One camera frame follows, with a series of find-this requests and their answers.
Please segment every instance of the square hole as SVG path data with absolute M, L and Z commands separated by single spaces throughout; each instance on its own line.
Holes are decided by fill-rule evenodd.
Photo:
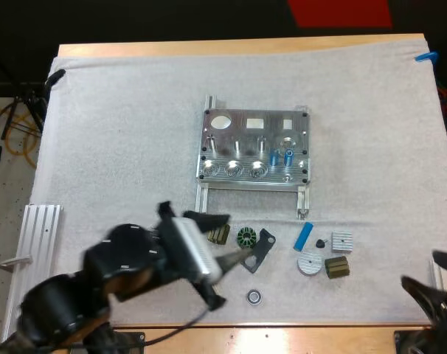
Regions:
M 261 118 L 248 118 L 246 120 L 247 129 L 263 129 L 265 128 L 265 121 Z
M 292 119 L 283 120 L 283 129 L 292 129 Z

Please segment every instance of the black cable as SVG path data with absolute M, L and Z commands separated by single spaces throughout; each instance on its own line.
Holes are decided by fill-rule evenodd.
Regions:
M 148 347 L 150 345 L 154 345 L 159 343 L 160 341 L 165 341 L 166 339 L 171 338 L 172 336 L 175 336 L 176 334 L 182 332 L 183 330 L 186 330 L 188 328 L 191 328 L 195 323 L 201 321 L 206 315 L 207 312 L 209 312 L 209 309 L 205 309 L 205 311 L 203 313 L 201 313 L 199 316 L 197 316 L 195 319 L 193 319 L 192 321 L 189 321 L 186 324 L 183 324 L 180 328 L 176 328 L 175 330 L 169 332 L 168 334 L 165 334 L 164 336 L 152 339 L 150 341 L 146 341 L 145 342 L 145 346 Z
M 32 353 L 49 353 L 53 350 L 70 350 L 70 349 L 86 349 L 86 350 L 124 350 L 124 349 L 133 349 L 133 348 L 143 348 L 148 347 L 150 345 L 158 344 L 166 339 L 175 336 L 176 334 L 182 332 L 183 330 L 187 330 L 195 325 L 197 322 L 201 321 L 209 312 L 209 309 L 205 309 L 199 316 L 195 317 L 193 320 L 189 321 L 186 324 L 183 324 L 181 327 L 176 328 L 175 330 L 165 334 L 164 336 L 151 339 L 150 341 L 145 341 L 145 343 L 134 343 L 134 344 L 115 344 L 115 345 L 84 345 L 84 344 L 71 344 L 65 347 L 39 347 L 32 350 Z

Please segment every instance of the blue cylinder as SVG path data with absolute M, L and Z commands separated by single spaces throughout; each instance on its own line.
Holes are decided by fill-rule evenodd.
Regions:
M 311 223 L 305 223 L 304 227 L 302 228 L 302 231 L 299 234 L 299 237 L 297 238 L 296 244 L 294 245 L 294 249 L 296 251 L 301 252 L 304 248 L 305 241 L 309 238 L 309 235 L 311 234 L 313 228 L 313 224 Z
M 280 152 L 278 150 L 271 150 L 269 153 L 269 164 L 277 166 L 280 163 Z
M 294 152 L 293 150 L 287 149 L 284 154 L 284 165 L 285 166 L 291 166 L 292 160 L 294 159 Z

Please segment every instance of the small black cap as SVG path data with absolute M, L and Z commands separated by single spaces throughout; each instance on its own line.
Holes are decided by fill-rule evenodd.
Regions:
M 315 243 L 315 247 L 317 247 L 318 249 L 323 249 L 325 247 L 324 240 L 318 239 L 317 242 Z

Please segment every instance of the blue clip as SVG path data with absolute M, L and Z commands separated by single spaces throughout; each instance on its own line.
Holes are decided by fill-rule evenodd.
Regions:
M 424 61 L 424 60 L 430 60 L 432 62 L 432 64 L 435 65 L 438 60 L 438 53 L 430 52 L 430 53 L 420 54 L 418 57 L 415 57 L 415 61 Z

